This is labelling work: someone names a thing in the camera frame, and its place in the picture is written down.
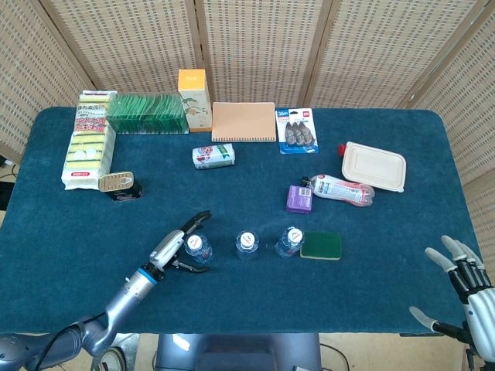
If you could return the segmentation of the right robot hand grey fingertips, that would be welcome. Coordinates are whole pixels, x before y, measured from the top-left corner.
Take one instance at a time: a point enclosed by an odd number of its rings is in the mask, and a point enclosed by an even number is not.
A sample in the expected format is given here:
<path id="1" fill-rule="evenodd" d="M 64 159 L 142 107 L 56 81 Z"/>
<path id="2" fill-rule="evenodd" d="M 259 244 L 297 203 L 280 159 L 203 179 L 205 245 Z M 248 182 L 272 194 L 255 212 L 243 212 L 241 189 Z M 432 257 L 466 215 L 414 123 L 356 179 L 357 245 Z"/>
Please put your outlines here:
<path id="1" fill-rule="evenodd" d="M 449 276 L 456 291 L 466 321 L 463 326 L 428 317 L 421 309 L 409 308 L 413 317 L 432 332 L 446 335 L 468 345 L 467 358 L 478 356 L 484 361 L 482 370 L 494 369 L 494 286 L 480 257 L 466 244 L 447 235 L 442 244 L 451 253 L 448 258 L 428 247 L 425 253 Z"/>

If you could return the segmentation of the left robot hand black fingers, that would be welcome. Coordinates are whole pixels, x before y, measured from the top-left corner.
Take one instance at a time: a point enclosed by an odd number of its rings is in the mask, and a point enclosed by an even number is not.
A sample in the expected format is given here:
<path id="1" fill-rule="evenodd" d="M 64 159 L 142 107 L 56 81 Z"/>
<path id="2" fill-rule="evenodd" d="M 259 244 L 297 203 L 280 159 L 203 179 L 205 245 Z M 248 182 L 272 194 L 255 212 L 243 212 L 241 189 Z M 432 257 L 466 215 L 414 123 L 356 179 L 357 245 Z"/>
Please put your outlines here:
<path id="1" fill-rule="evenodd" d="M 175 267 L 194 274 L 202 274 L 209 270 L 208 267 L 194 267 L 181 262 L 177 256 L 186 238 L 191 236 L 196 229 L 202 228 L 202 222 L 211 217 L 209 210 L 197 213 L 182 227 L 168 233 L 149 256 L 149 262 L 142 270 L 150 274 L 156 281 L 164 278 L 165 269 Z"/>

